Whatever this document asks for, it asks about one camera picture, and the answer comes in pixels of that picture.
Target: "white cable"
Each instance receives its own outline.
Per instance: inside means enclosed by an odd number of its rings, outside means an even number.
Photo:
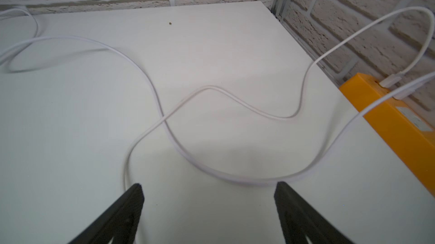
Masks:
[[[38,21],[36,20],[36,18],[31,13],[29,13],[28,11],[26,11],[24,9],[21,9],[21,8],[10,8],[10,9],[1,11],[0,12],[0,16],[6,15],[6,14],[11,13],[11,12],[17,12],[17,11],[25,13],[26,15],[30,16],[35,21],[35,27],[36,27],[36,29],[35,29],[35,33],[33,34],[32,37],[36,37],[39,34],[39,24],[38,24]],[[21,50],[16,51],[14,56],[16,56],[20,52],[24,51],[29,45],[30,44],[24,46],[23,48],[21,48]]]
[[[329,51],[327,51],[325,54],[323,54],[322,56],[320,56],[317,60],[313,61],[312,63],[310,63],[310,65],[308,66],[303,80],[302,80],[302,86],[301,86],[301,94],[299,97],[299,104],[297,106],[296,111],[290,115],[290,116],[274,116],[271,114],[268,114],[266,112],[260,111],[257,108],[247,104],[246,102],[240,100],[239,98],[237,98],[236,96],[232,95],[231,93],[229,93],[228,91],[226,91],[225,89],[222,89],[220,87],[216,87],[216,86],[204,86],[201,87],[197,90],[195,90],[194,92],[192,92],[190,95],[188,95],[186,98],[184,98],[175,108],[173,108],[166,116],[163,115],[163,111],[160,105],[160,100],[158,98],[157,92],[155,90],[154,85],[152,84],[151,80],[149,79],[149,77],[147,76],[147,74],[132,60],[130,59],[127,55],[125,55],[124,53],[110,47],[109,45],[106,45],[104,43],[95,41],[95,40],[91,40],[88,38],[84,38],[84,37],[79,37],[79,36],[43,36],[43,37],[37,37],[37,38],[33,38],[33,39],[29,39],[29,40],[25,40],[25,41],[21,41],[9,48],[7,48],[5,51],[3,51],[2,53],[0,53],[0,58],[2,58],[5,54],[7,54],[9,51],[22,46],[22,45],[26,45],[26,44],[31,44],[33,42],[37,42],[37,41],[42,41],[42,40],[49,40],[49,39],[71,39],[71,40],[80,40],[80,41],[85,41],[85,42],[90,42],[90,43],[94,43],[97,45],[100,45],[104,48],[107,48],[115,53],[117,53],[118,55],[122,56],[123,58],[125,58],[128,62],[130,62],[134,67],[136,67],[138,70],[140,70],[140,72],[143,74],[145,80],[147,81],[147,83],[150,86],[150,89],[153,93],[153,97],[157,106],[157,110],[159,112],[160,115],[160,120],[158,122],[156,122],[152,127],[150,127],[147,131],[145,131],[144,133],[142,133],[140,136],[138,136],[138,138],[135,139],[135,141],[131,144],[131,146],[129,147],[129,150],[126,154],[126,157],[124,159],[124,163],[123,163],[123,187],[124,190],[126,190],[126,177],[127,177],[127,168],[128,168],[128,163],[129,163],[129,159],[131,156],[131,153],[133,152],[134,147],[139,143],[139,141],[141,139],[143,139],[145,136],[147,136],[150,132],[152,132],[155,128],[157,128],[160,124],[163,124],[163,127],[168,135],[169,140],[171,141],[171,143],[173,144],[173,146],[177,149],[177,151],[183,156],[185,157],[189,162],[191,162],[194,166],[196,166],[198,169],[213,175],[215,177],[218,177],[220,179],[224,179],[227,181],[232,181],[232,182],[236,182],[236,183],[240,183],[240,184],[252,184],[252,185],[265,185],[265,184],[275,184],[277,181],[290,181],[290,180],[294,180],[294,179],[298,179],[299,177],[301,177],[302,175],[304,175],[305,173],[307,173],[311,168],[313,168],[316,164],[318,164],[318,162],[322,159],[323,156],[325,156],[331,149],[332,146],[338,141],[338,139],[342,136],[342,134],[345,132],[346,128],[348,128],[348,126],[350,126],[350,123],[353,122],[354,120],[356,120],[357,118],[363,116],[366,112],[368,112],[369,110],[367,110],[365,113],[363,113],[364,111],[362,111],[361,113],[359,113],[358,115],[356,115],[346,126],[345,128],[340,132],[340,134],[337,136],[337,138],[334,140],[334,142],[331,144],[331,146],[323,153],[318,154],[318,156],[303,170],[296,172],[294,174],[291,175],[287,175],[287,176],[283,176],[283,177],[276,177],[276,178],[268,178],[268,179],[257,179],[257,178],[250,178],[250,177],[243,177],[243,176],[235,176],[235,175],[231,175],[231,174],[227,174],[221,171],[217,171],[214,170],[206,165],[201,164],[200,162],[198,162],[196,159],[194,159],[194,157],[188,152],[186,151],[186,149],[184,149],[182,147],[182,145],[177,141],[177,139],[174,137],[174,135],[172,134],[168,124],[166,123],[166,119],[168,117],[170,117],[175,111],[177,111],[182,105],[184,105],[188,100],[190,100],[191,98],[193,98],[195,95],[199,94],[200,92],[207,90],[207,89],[212,89],[212,90],[216,90],[220,93],[225,94],[226,96],[230,97],[231,99],[235,100],[236,102],[240,103],[241,105],[245,106],[246,108],[250,109],[251,111],[267,117],[267,118],[271,118],[271,119],[275,119],[275,120],[282,120],[282,121],[288,121],[289,119],[291,119],[292,117],[296,116],[297,113],[300,111],[301,109],[301,105],[302,105],[302,96],[303,96],[303,90],[304,90],[304,84],[306,81],[306,77],[308,74],[308,71],[316,64],[318,63],[320,60],[322,60],[324,57],[328,56],[330,53],[332,53],[333,51],[335,51],[336,49],[338,49],[340,46],[344,45],[346,42],[348,42],[349,40],[351,40],[352,38],[354,38],[355,36],[359,35],[360,33],[362,33],[363,31],[371,28],[372,26],[374,26],[375,24],[383,21],[384,19],[389,18],[392,15],[404,12],[404,11],[408,11],[408,10],[422,10],[424,12],[427,13],[426,8],[423,7],[408,7],[408,8],[404,8],[404,9],[400,9],[397,11],[394,11],[392,13],[389,13],[386,16],[383,16],[379,19],[377,19],[376,21],[372,22],[371,24],[368,24],[367,26],[365,26],[364,28],[362,28],[361,30],[357,31],[356,33],[354,33],[353,35],[351,35],[350,37],[346,38],[345,40],[343,40],[341,43],[339,43],[338,45],[336,45],[335,47],[333,47],[332,49],[330,49]],[[419,53],[419,55],[424,54],[425,50],[427,49],[427,45],[425,43],[424,46],[422,46],[422,49]],[[417,56],[417,58],[411,63],[413,65],[415,65],[418,60],[421,58],[421,56]],[[393,92],[391,92],[390,94],[384,96],[383,98],[379,99],[378,101],[382,100],[386,100],[388,98],[386,98],[387,96],[391,96],[393,94],[398,94],[400,92],[402,92],[403,90],[408,89],[410,86],[414,86],[416,81],[419,81],[420,83],[422,83],[422,78],[416,79],[415,81],[402,86],[396,90],[394,90]]]
[[[21,8],[10,8],[10,9],[7,9],[7,10],[0,12],[0,16],[6,15],[7,13],[11,13],[11,12],[16,12],[16,11],[25,13],[26,15],[30,16],[35,21],[36,30],[35,30],[35,33],[33,34],[32,37],[36,37],[39,33],[39,24],[38,24],[38,21],[36,20],[36,18],[34,16],[32,16],[32,14],[29,13],[28,11],[21,9]]]
[[[339,142],[339,140],[345,134],[346,130],[349,127],[351,127],[351,125],[356,120],[358,120],[359,118],[363,117],[370,110],[372,110],[373,108],[375,108],[379,104],[383,103],[385,100],[388,100],[389,98],[393,97],[395,94],[399,94],[400,92],[402,92],[402,91],[404,91],[404,90],[406,90],[406,89],[408,89],[408,88],[410,88],[410,87],[412,87],[412,86],[414,86],[416,84],[422,85],[425,82],[427,82],[430,79],[432,79],[433,77],[435,77],[435,71],[431,72],[429,74],[426,74],[423,77],[420,77],[420,78],[418,78],[418,79],[416,79],[416,80],[414,80],[414,81],[412,81],[412,82],[410,82],[408,84],[405,84],[404,86],[401,86],[401,87],[393,90],[392,92],[388,93],[387,95],[383,96],[382,98],[374,101],[372,104],[370,104],[364,110],[362,110],[356,116],[354,116],[345,125],[345,127],[340,131],[338,136],[334,139],[334,141],[332,142],[332,144],[329,146],[329,148],[327,150],[325,150],[324,152],[320,152],[312,160],[312,162],[307,167],[305,167],[303,170],[298,171],[296,173],[289,174],[289,175],[286,175],[286,176],[281,176],[281,177],[274,177],[274,178],[252,178],[252,177],[236,176],[236,175],[228,174],[228,173],[225,173],[225,172],[222,172],[222,171],[217,171],[217,170],[215,170],[213,168],[210,168],[210,167],[208,167],[206,165],[203,165],[202,163],[200,163],[199,161],[197,161],[194,158],[190,158],[190,159],[188,159],[188,161],[190,163],[192,163],[194,166],[196,166],[198,169],[200,169],[200,170],[202,170],[202,171],[204,171],[204,172],[206,172],[206,173],[208,173],[208,174],[210,174],[212,176],[215,176],[216,178],[220,178],[220,179],[223,179],[223,180],[226,180],[226,181],[235,182],[235,183],[238,183],[238,184],[248,184],[248,185],[263,186],[263,185],[275,185],[279,181],[289,182],[289,181],[298,180],[298,179],[304,177],[309,171],[311,171],[316,165],[318,165],[319,162],[321,160],[323,160],[323,158],[325,156],[329,155],[329,153],[332,152],[332,149],[334,148],[334,146]],[[194,96],[198,95],[202,91],[205,91],[205,90],[208,90],[208,89],[212,89],[212,90],[216,90],[218,92],[221,92],[224,95],[230,97],[231,99],[239,102],[239,100],[236,97],[232,96],[231,94],[229,94],[228,92],[226,92],[222,88],[215,87],[215,86],[200,87],[199,89],[196,89],[195,91],[190,93],[187,97],[185,97],[182,101],[180,101],[174,108],[172,108],[172,110],[170,110],[164,117],[159,119],[159,121],[155,122],[155,124],[153,126],[151,126],[148,130],[146,130],[140,136],[138,136],[138,138],[136,138],[136,140],[132,143],[132,145],[130,146],[130,148],[128,150],[128,154],[127,154],[127,156],[124,159],[124,167],[123,167],[123,187],[124,187],[124,190],[126,190],[126,185],[125,185],[126,184],[126,180],[127,180],[126,179],[126,177],[127,177],[126,172],[127,172],[127,168],[128,168],[129,159],[130,159],[130,156],[131,156],[131,153],[132,153],[133,149],[136,147],[136,145],[139,143],[139,141],[141,141],[145,136],[147,136],[149,133],[154,131],[157,127],[159,127],[163,122],[165,122],[165,120],[167,120],[171,115],[173,115],[180,107],[182,107],[191,98],[193,98]]]
[[[420,11],[425,13],[428,18],[429,18],[429,30],[428,30],[428,34],[426,36],[426,40],[423,43],[423,45],[421,46],[420,51],[418,52],[417,56],[415,57],[415,59],[410,63],[410,65],[408,67],[406,67],[404,70],[398,72],[398,73],[394,73],[391,74],[390,76],[386,77],[385,79],[383,79],[382,81],[379,82],[379,85],[385,88],[390,88],[392,87],[394,84],[400,82],[402,80],[402,77],[411,70],[411,68],[413,68],[421,59],[421,57],[425,54],[431,40],[432,40],[432,36],[434,34],[434,30],[435,30],[435,17],[434,14],[432,13],[431,10],[424,8],[424,7],[420,7],[420,6],[415,6],[415,7],[407,7],[407,8],[403,8],[403,9],[399,9],[397,11],[391,12],[389,14],[387,14],[386,16],[381,17],[380,19],[384,20],[386,18],[389,18],[393,15],[396,15],[398,13],[402,13],[405,11],[410,11],[410,10],[416,10],[416,11]],[[375,21],[373,21],[372,23],[368,24],[366,27],[362,28],[361,30],[365,30],[368,29],[369,27],[371,27],[374,24],[377,24],[379,22],[380,19],[377,19]]]

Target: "yellow box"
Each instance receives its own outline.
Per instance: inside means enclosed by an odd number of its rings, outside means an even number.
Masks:
[[[390,91],[370,75],[357,73],[340,91],[362,111]],[[393,98],[368,112],[364,118],[435,197],[435,132],[403,101]]]

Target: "white tabletop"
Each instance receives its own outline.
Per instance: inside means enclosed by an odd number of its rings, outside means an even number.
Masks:
[[[261,2],[36,18],[42,35],[89,37],[125,52],[149,73],[165,111],[213,84],[288,115],[311,61]],[[0,21],[0,50],[29,38],[33,28],[28,17]],[[1,66],[0,100],[0,243],[67,243],[79,234],[122,194],[123,156],[158,119],[132,66],[73,40],[33,44]],[[169,124],[215,169],[281,176],[305,167],[355,114],[315,67],[293,121],[267,120],[206,92]],[[131,171],[145,196],[140,243],[284,243],[275,187],[204,174],[161,128],[137,146]],[[435,238],[435,199],[364,120],[313,174],[290,184],[356,243]]]

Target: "black plastic piece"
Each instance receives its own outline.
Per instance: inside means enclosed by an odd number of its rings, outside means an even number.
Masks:
[[[132,244],[144,205],[140,184],[132,185],[69,244]]]
[[[285,182],[275,190],[275,204],[286,244],[353,244]]]

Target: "cable connector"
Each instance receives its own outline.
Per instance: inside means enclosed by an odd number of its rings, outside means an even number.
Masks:
[[[400,80],[402,79],[403,74],[401,73],[397,73],[397,74],[391,74],[390,76],[386,77],[385,79],[383,79],[379,85],[383,88],[390,88],[393,85],[395,85],[396,83],[400,82]]]
[[[421,87],[424,83],[418,83],[415,84],[414,86],[411,86],[408,89],[403,90],[402,92],[395,94],[393,96],[394,99],[396,100],[403,100],[404,98],[406,98],[407,96],[411,95],[412,93],[414,93],[419,87]]]

